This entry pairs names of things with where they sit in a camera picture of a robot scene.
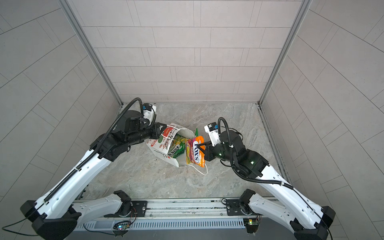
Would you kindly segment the orange pink Fox's candy bag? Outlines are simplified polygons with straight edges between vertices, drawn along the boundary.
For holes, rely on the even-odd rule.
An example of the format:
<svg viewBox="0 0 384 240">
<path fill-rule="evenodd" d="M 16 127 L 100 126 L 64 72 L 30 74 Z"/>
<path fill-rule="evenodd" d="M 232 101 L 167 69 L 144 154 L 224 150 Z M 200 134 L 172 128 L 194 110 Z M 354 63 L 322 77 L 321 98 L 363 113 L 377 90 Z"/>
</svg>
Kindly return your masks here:
<svg viewBox="0 0 384 240">
<path fill-rule="evenodd" d="M 188 139 L 186 143 L 186 162 L 188 165 L 195 164 L 202 168 L 205 167 L 205 160 L 199 160 L 199 151 L 198 144 L 204 143 L 204 138 L 202 136 L 195 137 L 193 139 Z"/>
</svg>

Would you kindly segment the floral white paper bag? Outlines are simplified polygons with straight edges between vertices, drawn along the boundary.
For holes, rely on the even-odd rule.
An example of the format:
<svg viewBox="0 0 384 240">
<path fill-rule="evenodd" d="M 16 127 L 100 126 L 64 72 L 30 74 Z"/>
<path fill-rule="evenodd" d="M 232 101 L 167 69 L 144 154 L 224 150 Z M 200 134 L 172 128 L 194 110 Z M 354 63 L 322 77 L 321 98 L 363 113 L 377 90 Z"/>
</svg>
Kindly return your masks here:
<svg viewBox="0 0 384 240">
<path fill-rule="evenodd" d="M 147 146 L 149 147 L 149 149 L 152 151 L 152 153 L 157 158 L 159 158 L 159 159 L 161 159 L 161 160 L 163 160 L 163 161 L 165 161 L 165 162 L 167 162 L 167 163 L 169 163 L 169 164 L 171 164 L 177 168 L 190 166 L 190 167 L 194 168 L 198 173 L 200 173 L 204 176 L 207 175 L 208 174 L 208 167 L 206 165 L 206 161 L 205 161 L 205 167 L 202 168 L 202 167 L 195 165 L 195 164 L 188 165 L 186 162 L 186 154 L 182 154 L 180 157 L 177 157 L 176 159 L 168 156 L 168 149 L 169 149 L 170 141 L 164 139 L 163 134 L 165 134 L 167 136 L 169 134 L 169 132 L 174 128 L 187 129 L 183 126 L 180 126 L 180 125 L 177 125 L 174 123 L 167 125 L 167 128 L 164 130 L 164 132 L 162 133 L 162 135 L 160 136 L 159 139 L 147 141 Z"/>
</svg>

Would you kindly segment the green Fox's spring tea bag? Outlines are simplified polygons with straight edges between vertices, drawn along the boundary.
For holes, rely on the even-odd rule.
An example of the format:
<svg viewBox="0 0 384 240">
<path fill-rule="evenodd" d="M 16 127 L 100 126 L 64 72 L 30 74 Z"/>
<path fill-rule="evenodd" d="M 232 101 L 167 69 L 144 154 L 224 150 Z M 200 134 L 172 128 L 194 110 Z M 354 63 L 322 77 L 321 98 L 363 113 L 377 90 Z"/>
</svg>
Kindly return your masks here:
<svg viewBox="0 0 384 240">
<path fill-rule="evenodd" d="M 198 130 L 195 131 L 193 138 L 190 130 L 178 128 L 172 129 L 167 136 L 163 134 L 163 137 L 170 141 L 169 157 L 176 159 L 186 154 L 188 159 L 193 156 L 193 140 L 198 137 Z"/>
</svg>

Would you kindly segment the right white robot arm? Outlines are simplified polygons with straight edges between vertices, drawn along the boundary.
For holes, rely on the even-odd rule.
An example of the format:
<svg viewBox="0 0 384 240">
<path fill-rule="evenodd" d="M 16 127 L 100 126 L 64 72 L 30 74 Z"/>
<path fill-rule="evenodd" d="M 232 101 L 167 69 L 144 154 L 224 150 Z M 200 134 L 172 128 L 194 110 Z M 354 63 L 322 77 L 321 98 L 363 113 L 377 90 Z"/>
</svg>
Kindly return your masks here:
<svg viewBox="0 0 384 240">
<path fill-rule="evenodd" d="M 229 128 L 223 117 L 206 125 L 205 132 L 210 140 L 197 145 L 205 161 L 219 159 L 239 178 L 262 186 L 279 201 L 275 204 L 247 189 L 239 198 L 239 207 L 245 215 L 268 217 L 291 231 L 297 240 L 333 238 L 330 227 L 335 211 L 311 201 L 286 181 L 261 154 L 247 149 L 242 134 Z"/>
</svg>

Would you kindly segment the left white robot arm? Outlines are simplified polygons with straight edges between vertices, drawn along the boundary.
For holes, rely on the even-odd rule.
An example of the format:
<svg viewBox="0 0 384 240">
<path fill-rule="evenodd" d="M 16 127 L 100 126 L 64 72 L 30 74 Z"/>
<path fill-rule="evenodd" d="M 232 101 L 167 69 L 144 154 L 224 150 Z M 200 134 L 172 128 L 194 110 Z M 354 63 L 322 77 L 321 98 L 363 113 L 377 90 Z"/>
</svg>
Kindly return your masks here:
<svg viewBox="0 0 384 240">
<path fill-rule="evenodd" d="M 124 191 L 90 202 L 74 201 L 103 169 L 131 146 L 160 137 L 167 125 L 156 122 L 156 108 L 144 104 L 140 98 L 133 99 L 59 183 L 36 201 L 26 201 L 21 206 L 36 236 L 63 240 L 76 227 L 96 218 L 132 216 L 132 200 Z"/>
</svg>

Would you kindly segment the right green circuit board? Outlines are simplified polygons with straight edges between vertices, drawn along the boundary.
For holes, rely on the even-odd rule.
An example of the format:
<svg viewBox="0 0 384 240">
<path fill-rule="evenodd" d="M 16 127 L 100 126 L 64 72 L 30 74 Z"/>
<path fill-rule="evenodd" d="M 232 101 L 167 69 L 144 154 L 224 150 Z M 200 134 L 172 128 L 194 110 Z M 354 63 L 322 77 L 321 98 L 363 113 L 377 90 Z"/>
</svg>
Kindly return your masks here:
<svg viewBox="0 0 384 240">
<path fill-rule="evenodd" d="M 255 219 L 243 219 L 243 221 L 244 221 L 244 226 L 246 228 L 247 233 L 255 235 L 259 229 L 260 220 L 258 218 L 255 218 Z"/>
</svg>

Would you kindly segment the green circuit board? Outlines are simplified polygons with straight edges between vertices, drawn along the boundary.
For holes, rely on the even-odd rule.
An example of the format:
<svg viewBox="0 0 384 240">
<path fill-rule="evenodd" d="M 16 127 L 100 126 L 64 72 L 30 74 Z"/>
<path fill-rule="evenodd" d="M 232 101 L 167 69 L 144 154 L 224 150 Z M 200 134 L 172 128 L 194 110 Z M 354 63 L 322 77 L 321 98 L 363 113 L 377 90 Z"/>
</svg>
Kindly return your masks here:
<svg viewBox="0 0 384 240">
<path fill-rule="evenodd" d="M 131 221 L 118 222 L 113 226 L 114 231 L 127 231 L 130 228 Z"/>
<path fill-rule="evenodd" d="M 247 233 L 255 235 L 259 229 L 260 220 L 258 218 L 255 218 L 255 219 L 243 219 L 243 221 L 244 221 L 244 226 L 246 228 Z"/>
</svg>

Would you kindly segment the left green circuit board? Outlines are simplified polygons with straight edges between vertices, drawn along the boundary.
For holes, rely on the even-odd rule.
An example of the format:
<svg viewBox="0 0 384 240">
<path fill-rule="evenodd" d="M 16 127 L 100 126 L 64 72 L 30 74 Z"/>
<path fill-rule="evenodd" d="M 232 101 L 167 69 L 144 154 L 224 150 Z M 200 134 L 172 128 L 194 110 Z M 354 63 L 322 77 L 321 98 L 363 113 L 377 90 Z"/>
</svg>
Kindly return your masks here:
<svg viewBox="0 0 384 240">
<path fill-rule="evenodd" d="M 118 222 L 113 226 L 114 231 L 127 231 L 130 228 L 131 221 Z"/>
</svg>

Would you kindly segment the white ventilation grille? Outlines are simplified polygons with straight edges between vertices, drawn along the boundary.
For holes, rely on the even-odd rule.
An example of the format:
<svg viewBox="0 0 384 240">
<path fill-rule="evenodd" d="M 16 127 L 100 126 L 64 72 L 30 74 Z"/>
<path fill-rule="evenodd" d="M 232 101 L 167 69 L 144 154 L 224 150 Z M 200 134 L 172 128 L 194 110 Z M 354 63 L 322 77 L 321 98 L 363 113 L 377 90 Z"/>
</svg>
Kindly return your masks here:
<svg viewBox="0 0 384 240">
<path fill-rule="evenodd" d="M 110 232 L 118 220 L 90 221 L 77 227 L 76 231 Z M 244 229 L 244 220 L 239 218 L 223 219 L 137 219 L 129 228 L 131 231 L 146 230 L 194 230 L 194 229 Z"/>
</svg>

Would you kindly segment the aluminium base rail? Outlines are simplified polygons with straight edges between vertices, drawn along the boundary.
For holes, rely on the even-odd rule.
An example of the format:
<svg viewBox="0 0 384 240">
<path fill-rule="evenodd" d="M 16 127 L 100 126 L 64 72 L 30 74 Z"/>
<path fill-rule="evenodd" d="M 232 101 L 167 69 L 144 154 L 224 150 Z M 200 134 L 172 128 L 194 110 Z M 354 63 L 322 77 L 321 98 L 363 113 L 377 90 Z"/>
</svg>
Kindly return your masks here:
<svg viewBox="0 0 384 240">
<path fill-rule="evenodd" d="M 138 199 L 118 206 L 110 195 L 93 201 L 76 201 L 72 207 L 85 213 L 84 222 L 95 219 L 160 220 L 160 219 L 256 219 L 258 216 L 286 217 L 291 213 L 274 198 L 254 196 L 255 205 L 247 214 L 236 198 Z"/>
</svg>

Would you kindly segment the aluminium left corner post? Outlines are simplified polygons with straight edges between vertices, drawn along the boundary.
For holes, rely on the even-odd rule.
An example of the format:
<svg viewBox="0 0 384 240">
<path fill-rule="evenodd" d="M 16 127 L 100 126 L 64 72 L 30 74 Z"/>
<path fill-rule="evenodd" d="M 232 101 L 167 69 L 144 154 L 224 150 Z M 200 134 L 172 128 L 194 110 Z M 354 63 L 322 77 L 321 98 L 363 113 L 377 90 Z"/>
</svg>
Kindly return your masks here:
<svg viewBox="0 0 384 240">
<path fill-rule="evenodd" d="M 102 66 L 102 63 L 100 59 L 98 58 L 94 48 L 92 47 L 90 41 L 88 40 L 84 30 L 82 29 L 82 26 L 80 25 L 79 21 L 77 20 L 71 6 L 69 5 L 69 2 L 66 0 L 58 0 L 58 4 L 61 7 L 61 9 L 64 12 L 64 15 L 66 16 L 67 20 L 69 21 L 70 25 L 72 26 L 73 30 L 75 31 L 76 35 L 78 36 L 82 46 L 85 48 L 86 52 L 88 53 L 88 56 L 90 57 L 92 63 L 94 64 L 95 68 L 97 69 L 98 73 L 101 75 L 102 79 L 106 83 L 107 87 L 112 92 L 113 96 L 117 100 L 118 104 L 120 106 L 123 105 L 123 102 L 121 101 L 121 98 L 119 97 L 116 89 L 114 88 L 107 72 L 105 71 L 104 67 Z"/>
</svg>

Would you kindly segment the aluminium corner post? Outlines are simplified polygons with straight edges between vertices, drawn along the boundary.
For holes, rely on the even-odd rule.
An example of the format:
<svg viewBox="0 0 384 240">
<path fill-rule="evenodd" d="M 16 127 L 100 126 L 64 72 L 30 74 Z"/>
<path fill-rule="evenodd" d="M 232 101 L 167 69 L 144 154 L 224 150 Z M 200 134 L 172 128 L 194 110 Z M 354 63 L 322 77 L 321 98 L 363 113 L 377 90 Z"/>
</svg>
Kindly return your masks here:
<svg viewBox="0 0 384 240">
<path fill-rule="evenodd" d="M 112 92 L 113 96 L 117 100 L 118 104 L 120 106 L 123 105 L 123 102 L 121 101 L 121 98 L 119 97 L 116 89 L 114 88 L 107 72 L 105 71 L 104 67 L 102 66 L 102 63 L 100 59 L 98 58 L 94 48 L 92 47 L 90 41 L 88 40 L 84 30 L 82 29 L 82 26 L 80 25 L 79 21 L 77 20 L 71 6 L 69 5 L 69 2 L 66 0 L 58 0 L 58 4 L 61 7 L 61 9 L 64 12 L 64 15 L 66 16 L 67 20 L 69 21 L 70 25 L 72 26 L 73 30 L 75 31 L 76 35 L 78 36 L 82 46 L 85 48 L 86 52 L 88 53 L 88 56 L 90 57 L 92 63 L 94 64 L 95 68 L 97 69 L 98 73 L 101 75 L 102 79 L 106 83 L 107 87 Z"/>
<path fill-rule="evenodd" d="M 293 25 L 289 31 L 289 34 L 287 36 L 287 39 L 285 40 L 285 43 L 283 45 L 283 48 L 281 50 L 281 53 L 276 61 L 276 64 L 273 68 L 273 71 L 270 75 L 270 78 L 267 82 L 267 85 L 266 85 L 266 88 L 261 96 L 261 99 L 259 101 L 259 105 L 261 106 L 265 101 L 266 101 L 266 98 L 267 98 L 267 95 L 273 85 L 273 82 L 274 80 L 276 79 L 277 75 L 278 75 L 278 72 L 284 62 L 284 59 L 285 57 L 287 56 L 288 52 L 289 52 L 289 49 L 295 39 L 295 36 L 297 35 L 298 33 L 298 30 L 306 16 L 306 13 L 308 12 L 309 10 L 309 7 L 311 5 L 312 1 L 311 0 L 304 0 L 302 1 L 301 5 L 300 5 L 300 8 L 299 8 L 299 11 L 296 15 L 296 18 L 294 19 L 294 22 L 293 22 Z"/>
</svg>

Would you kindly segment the aluminium right corner post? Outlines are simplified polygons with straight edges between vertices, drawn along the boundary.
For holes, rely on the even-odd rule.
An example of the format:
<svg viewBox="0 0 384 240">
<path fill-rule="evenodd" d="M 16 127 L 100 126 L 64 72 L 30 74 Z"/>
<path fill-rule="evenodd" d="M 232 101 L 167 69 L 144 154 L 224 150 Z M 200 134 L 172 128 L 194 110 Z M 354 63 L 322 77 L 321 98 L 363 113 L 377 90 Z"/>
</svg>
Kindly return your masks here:
<svg viewBox="0 0 384 240">
<path fill-rule="evenodd" d="M 299 11 L 296 15 L 296 18 L 294 19 L 294 22 L 293 22 L 293 25 L 289 31 L 289 34 L 287 36 L 287 39 L 285 40 L 285 43 L 283 45 L 283 48 L 281 50 L 281 53 L 276 61 L 276 64 L 273 68 L 273 71 L 270 75 L 270 78 L 267 82 L 267 85 L 266 85 L 266 88 L 261 96 L 261 99 L 259 101 L 259 105 L 261 106 L 265 101 L 266 101 L 266 98 L 267 98 L 267 95 L 273 85 L 273 82 L 274 80 L 276 79 L 277 75 L 278 75 L 278 72 L 284 62 L 284 59 L 285 57 L 287 56 L 288 52 L 289 52 L 289 49 L 295 39 L 295 36 L 297 35 L 298 33 L 298 30 L 306 16 L 306 13 L 308 12 L 309 10 L 309 7 L 311 5 L 312 1 L 311 0 L 304 0 L 302 1 L 301 5 L 300 5 L 300 8 L 299 8 Z"/>
</svg>

